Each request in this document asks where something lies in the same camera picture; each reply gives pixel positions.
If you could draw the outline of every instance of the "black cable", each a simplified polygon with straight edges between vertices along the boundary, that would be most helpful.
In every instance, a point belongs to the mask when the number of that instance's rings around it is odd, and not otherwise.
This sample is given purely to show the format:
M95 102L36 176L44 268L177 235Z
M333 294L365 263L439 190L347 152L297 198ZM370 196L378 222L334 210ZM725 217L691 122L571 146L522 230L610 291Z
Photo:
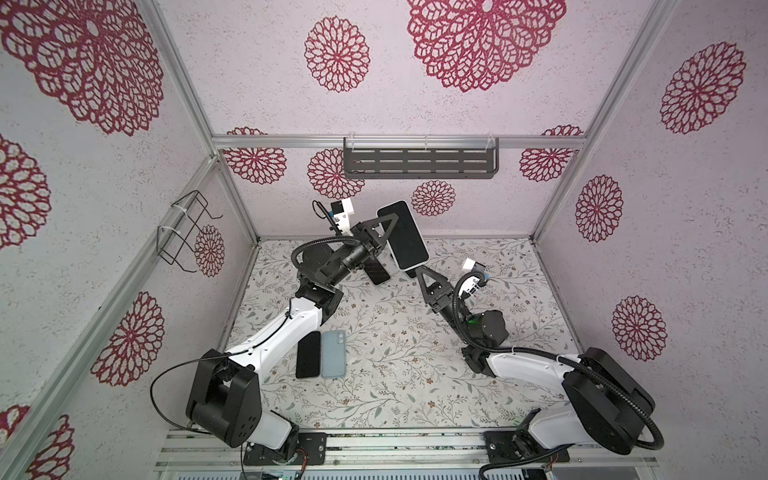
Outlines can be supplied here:
M169 419L165 415L163 415L163 413L160 411L160 408L157 406L157 402L154 401L154 384L160 379L160 377L162 377L163 375L165 375L166 373L170 372L173 369L179 368L180 366L189 365L190 363L202 362L203 360L226 359L228 357L231 357L232 355L240 355L241 353L245 353L247 351L248 350L245 350L244 352L228 353L228 354L222 355L222 356L209 356L209 357L204 357L204 358L201 358L201 359L188 360L186 362L179 363L178 365L174 365L174 366L170 367L169 369L165 369L160 375L154 377L154 380L152 380L152 383L150 383L150 385L149 385L149 399L152 401L152 406L154 407L154 411L157 412L157 414L159 416L163 417L163 420L165 420L166 422L170 423L171 425L173 425L174 427L176 427L178 429L187 430L188 432L203 433L205 435L211 435L210 432L206 432L205 430L189 429L187 427L183 427L183 426L179 425L178 423L174 422L173 420Z
M321 243L352 243L355 245L360 245L362 242L357 237L349 237L345 235L341 237L318 238L317 240L303 243L293 249L293 252L290 254L290 261L293 263L293 266L298 270L301 267L301 263L299 263L299 253L302 253L304 250L310 247L314 247L315 245L320 245Z
M240 444L240 470L243 473L243 480L248 479L248 475L245 474L245 465L243 464L243 443Z
M458 315L458 305L461 299L459 298L459 291L462 287L462 284L470 277L472 276L479 276L482 275L482 278L485 278L485 275L483 275L480 272L469 272L463 275L459 281L456 283L454 289L453 289L453 301L452 301L452 315L453 315L453 321L458 326L462 321L459 319ZM579 362L574 362L571 359L565 358L563 356L559 356L554 353L545 352L543 350L537 350L537 349L529 349L527 347L520 347L520 346L512 346L512 347L487 347L484 345L481 345L480 343L477 343L474 341L472 337L470 337L469 334L467 334L463 328L457 328L459 336L464 340L468 345L474 346L476 349L479 349L483 352L488 353L528 353L530 355L536 355L536 356L543 356L546 359L554 360L555 362L562 363L563 365L570 366L574 370L578 370L580 373L583 373L585 376L587 376L592 382L597 383L599 385L602 385L606 389L610 390L612 393L614 393L617 397L622 399L627 405L632 409L633 412L640 418L640 420L643 421L646 427L648 427L648 430L650 431L650 434L654 437L654 440L652 442L645 442L643 440L636 440L634 445L637 447L640 447L642 449L648 449L648 450L658 450L661 449L664 446L664 436L661 435L661 430L656 426L656 423L654 423L653 419L637 404L634 402L634 400L620 387L616 386L602 376L600 373L595 372L593 369L590 369L586 365L582 365Z
M321 214L317 213L317 210L315 209L315 204L323 205L323 204L321 204L317 200L312 200L312 211L315 212L315 217L317 217L317 218L325 218L325 215L321 215Z
M275 335L275 333L278 333L280 331L280 329L283 328L283 325L286 324L288 319L292 319L293 318L291 316L291 314L290 314L291 300L293 300L293 298L288 299L288 313L286 314L285 318L283 318L283 322L280 324L280 326L277 327L277 330L272 332L266 339L262 340L261 342L259 342L255 346L252 346L252 347L250 347L248 349L245 349L242 352L232 352L232 353L226 353L226 354L224 354L222 356L208 356L208 357L203 357L203 358L200 358L200 359L187 360L186 362L182 362L182 363L179 363L178 365L174 365L174 366L170 367L169 369L165 369L163 372L161 372L160 375L154 377L154 380L152 380L152 383L150 383L150 385L149 385L149 399L152 401L152 406L154 407L154 411L157 412L157 414L159 416L163 417L163 420L165 420L166 422L170 423L171 425L173 425L174 427L176 427L178 429L187 430L188 432L193 432L193 433L203 433L205 435L212 435L210 432L206 432L205 430L189 429L187 427L181 426L178 423L176 423L173 420L171 420L168 417L166 417L165 415L163 415L163 413L160 411L160 408L157 406L157 402L154 401L154 384L160 379L160 377L162 377L163 375L165 375L166 373L170 372L173 369L179 368L180 366L189 365L190 363L202 362L203 360L226 359L226 358L229 358L231 356L240 355L240 354L243 354L243 353L247 353L249 350L253 350L253 349L259 348L264 343L266 343L269 339L271 339Z
M521 465L527 465L529 463L536 462L538 460L543 460L544 458L551 458L554 454L560 453L563 450L567 450L570 447L574 446L573 443L569 443L567 445L560 445L557 447L554 447L551 450L547 450L546 452L542 453L541 455L537 455L535 457L531 458L524 458L522 460L518 460L516 462L506 462L506 463L491 463L488 465L483 465L480 467L480 479L481 480L488 480L488 477L485 476L485 473L488 470L493 470L495 468L511 468L511 467L519 467Z
M317 214L317 210L315 210L315 205L320 207L320 211L323 212L322 216ZM331 215L329 211L326 210L325 205L321 204L317 200L312 200L312 210L315 212L315 215L317 215L319 218L325 218L326 220L328 220L328 223L331 224L331 230L333 230L333 232L336 234L337 237L342 236L341 230L339 230L339 226L336 225L336 222L333 221L333 215Z

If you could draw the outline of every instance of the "mounting plate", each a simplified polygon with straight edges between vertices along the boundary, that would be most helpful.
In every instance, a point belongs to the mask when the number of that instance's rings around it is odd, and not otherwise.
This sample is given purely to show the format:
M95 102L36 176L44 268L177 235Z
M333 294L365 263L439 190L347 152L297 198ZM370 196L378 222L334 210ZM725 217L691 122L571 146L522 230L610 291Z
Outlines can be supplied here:
M287 463L277 463L263 454L264 447L254 445L251 450L246 450L243 457L243 465L255 466L281 466L281 465L301 465L304 462L299 447L304 447L309 458L307 465L322 465L326 461L326 438L325 433L302 433L299 432L299 445L296 446L296 455Z

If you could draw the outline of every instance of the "aluminum rail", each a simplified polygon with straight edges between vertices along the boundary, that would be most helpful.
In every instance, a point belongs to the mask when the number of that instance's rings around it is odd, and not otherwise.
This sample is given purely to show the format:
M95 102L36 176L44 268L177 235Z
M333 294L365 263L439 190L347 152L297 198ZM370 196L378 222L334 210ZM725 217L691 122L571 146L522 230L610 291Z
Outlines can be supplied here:
M350 148L468 148L493 146L495 135L220 135L213 136L216 148L343 148L344 137ZM579 149L584 136L501 135L500 148Z

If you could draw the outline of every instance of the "phone screen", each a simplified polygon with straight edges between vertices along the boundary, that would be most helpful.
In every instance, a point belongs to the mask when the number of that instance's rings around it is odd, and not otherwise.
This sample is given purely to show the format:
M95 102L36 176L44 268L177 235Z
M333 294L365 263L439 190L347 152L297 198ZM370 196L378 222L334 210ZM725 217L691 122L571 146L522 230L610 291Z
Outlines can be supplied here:
M309 332L299 340L296 353L296 378L313 379L320 376L320 332Z
M422 235L411 215L408 204L400 200L392 205L379 208L377 214L381 217L386 214L397 214L397 223L389 236L389 249L395 257L397 267L400 270L410 270L422 265L429 260L429 252L424 244ZM389 226L384 222L384 230Z

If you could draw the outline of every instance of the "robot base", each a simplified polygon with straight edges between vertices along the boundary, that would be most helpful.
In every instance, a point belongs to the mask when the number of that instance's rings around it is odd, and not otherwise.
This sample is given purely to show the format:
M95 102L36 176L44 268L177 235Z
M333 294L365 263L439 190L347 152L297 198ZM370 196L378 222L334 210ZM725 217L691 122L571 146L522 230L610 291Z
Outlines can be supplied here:
M275 465L302 465L304 456L299 448L304 448L309 454L306 460L307 465L322 465L326 461L326 438L325 433L302 433L299 432L299 443L296 445L296 454L288 462L278 462L271 458L267 452L268 448L262 445L249 444L246 454L243 457L243 465L256 466L275 466Z
M485 449L488 451L488 462L491 464L519 462L545 453L547 450L543 449L528 433L528 424L540 411L541 409L531 410L515 430L485 432L483 436ZM571 460L568 450L559 452L557 456L558 463L568 463ZM555 458L544 459L538 463L550 463L554 460Z

